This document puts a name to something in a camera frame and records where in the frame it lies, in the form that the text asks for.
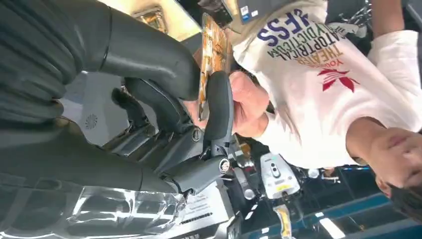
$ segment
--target person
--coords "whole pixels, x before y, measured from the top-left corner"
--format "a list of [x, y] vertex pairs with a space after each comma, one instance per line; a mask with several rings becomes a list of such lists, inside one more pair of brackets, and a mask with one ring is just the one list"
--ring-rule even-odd
[[[230, 75], [234, 132], [302, 168], [368, 164], [380, 190], [422, 223], [418, 33], [404, 30], [400, 0], [373, 0], [365, 57], [325, 25], [326, 8], [324, 0], [298, 0], [227, 28], [235, 60], [260, 83]], [[275, 114], [266, 112], [269, 100]]]

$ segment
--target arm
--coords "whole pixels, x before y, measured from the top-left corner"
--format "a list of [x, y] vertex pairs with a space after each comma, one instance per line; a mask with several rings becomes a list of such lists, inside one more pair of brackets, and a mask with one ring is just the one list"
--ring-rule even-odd
[[405, 29], [401, 0], [373, 0], [374, 38]]
[[375, 39], [369, 60], [414, 107], [420, 102], [418, 33], [404, 30], [400, 0], [373, 0]]

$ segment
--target bolt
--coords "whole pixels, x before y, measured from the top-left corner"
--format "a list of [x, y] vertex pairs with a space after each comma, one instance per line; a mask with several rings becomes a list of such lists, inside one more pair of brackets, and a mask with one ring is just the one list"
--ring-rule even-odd
[[154, 136], [154, 135], [155, 135], [155, 127], [154, 127], [154, 126], [152, 126], [152, 125], [150, 125], [150, 126], [146, 129], [145, 134], [146, 134], [147, 136]]
[[198, 128], [195, 128], [193, 133], [192, 133], [192, 140], [194, 142], [198, 142], [200, 140], [200, 138], [201, 138], [201, 133], [200, 133]]
[[183, 203], [177, 205], [177, 211], [178, 212], [181, 212], [181, 211], [183, 211], [185, 209], [185, 207], [186, 207], [186, 203], [183, 202]]

